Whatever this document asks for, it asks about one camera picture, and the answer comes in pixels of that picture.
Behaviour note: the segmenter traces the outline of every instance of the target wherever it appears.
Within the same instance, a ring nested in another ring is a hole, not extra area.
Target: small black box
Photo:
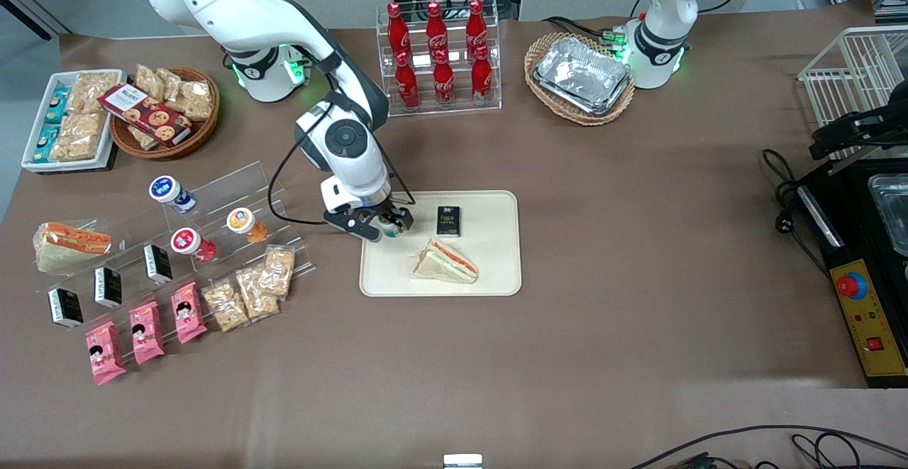
[[[145,274],[148,275],[148,279],[159,285],[173,281],[167,253],[152,243],[145,247]]]
[[[435,234],[442,238],[460,236],[460,207],[440,206],[438,208],[438,229]]]
[[[105,307],[123,304],[123,283],[119,272],[107,267],[94,269],[94,301]]]
[[[79,307],[79,297],[74,292],[64,288],[57,288],[48,292],[51,304],[51,319],[58,326],[81,326],[82,308]]]

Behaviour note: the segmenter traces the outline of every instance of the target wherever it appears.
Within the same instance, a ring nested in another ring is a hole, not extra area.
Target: pink snack package
[[[94,384],[106,384],[114,377],[126,373],[126,369],[123,368],[123,355],[120,354],[120,343],[116,338],[116,327],[112,321],[85,334],[85,342],[88,343]]]
[[[171,305],[176,323],[176,337],[180,343],[186,343],[208,330],[202,318],[204,315],[201,312],[195,282],[179,288],[171,295]]]
[[[130,310],[129,323],[133,327],[133,352],[137,363],[165,354],[157,303],[151,301]]]

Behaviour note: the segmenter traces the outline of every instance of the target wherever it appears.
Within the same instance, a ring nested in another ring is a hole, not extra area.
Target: yellow control panel
[[[831,269],[860,364],[867,376],[908,375],[863,259]]]

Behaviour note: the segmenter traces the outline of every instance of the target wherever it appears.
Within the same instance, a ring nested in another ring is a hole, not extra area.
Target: wicker basket
[[[201,148],[204,145],[205,141],[211,137],[211,133],[214,132],[214,126],[218,123],[218,110],[221,107],[221,95],[218,93],[217,84],[214,84],[214,81],[206,74],[195,70],[194,68],[171,68],[171,72],[174,72],[176,75],[179,75],[184,81],[207,81],[209,91],[211,91],[211,99],[214,101],[214,105],[211,106],[211,116],[207,120],[201,122],[201,126],[198,126],[198,129],[195,130],[188,139],[184,142],[179,143],[172,148],[166,148],[163,145],[157,145],[150,150],[143,150],[142,146],[139,145],[139,142],[136,141],[133,134],[129,131],[129,128],[123,120],[116,116],[111,116],[111,137],[117,146],[120,147],[120,150],[123,152],[129,153],[134,158],[150,159],[150,160],[173,160],[178,158],[183,158],[189,153],[194,152]]]
[[[606,52],[606,48],[603,48],[602,45],[590,40],[586,36],[571,35],[571,33],[551,33],[551,35],[543,36],[536,40],[533,45],[529,46],[529,50],[526,51],[526,56],[523,58],[526,84],[529,86],[529,89],[539,97],[539,100],[541,100],[543,104],[551,109],[553,113],[565,118],[565,120],[571,120],[574,123],[582,124],[582,126],[600,126],[601,124],[606,124],[616,117],[619,117],[619,114],[626,109],[627,104],[630,104],[630,100],[633,98],[633,81],[627,85],[624,93],[621,94],[609,112],[606,113],[606,116],[590,116],[590,114],[581,110],[580,107],[571,104],[570,101],[564,100],[564,98],[561,98],[557,94],[548,91],[548,89],[542,87],[539,83],[536,83],[533,78],[533,69],[542,61],[542,58],[545,57],[548,49],[552,48],[552,43],[559,38],[567,38],[568,36],[579,38],[581,42],[586,43],[590,48],[601,53]]]

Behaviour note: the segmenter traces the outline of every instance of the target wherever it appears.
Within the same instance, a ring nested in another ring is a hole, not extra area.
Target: brown paper tabletop
[[[192,66],[218,82],[223,110],[211,141],[176,162],[121,153],[110,172],[23,172],[0,228],[2,465],[440,467],[444,453],[483,453],[490,468],[621,468],[763,423],[905,447],[908,391],[865,389],[830,286],[773,229],[776,180],[759,160],[773,147],[798,172],[813,166],[795,75],[840,30],[872,23],[867,3],[704,16],[668,85],[599,128],[555,117],[524,84],[523,55],[552,27],[505,23],[500,112],[393,118],[377,137],[413,190],[516,195],[517,295],[364,297],[360,241],[304,227],[318,268],[281,315],[103,387],[82,337],[33,291],[37,224],[136,216],[165,172],[192,188],[256,160],[273,170],[321,93],[257,103],[207,37],[65,36],[65,70]],[[373,33],[335,35],[377,77]],[[321,218],[325,177],[291,159],[293,216]],[[802,464],[782,431],[685,453],[707,450]]]

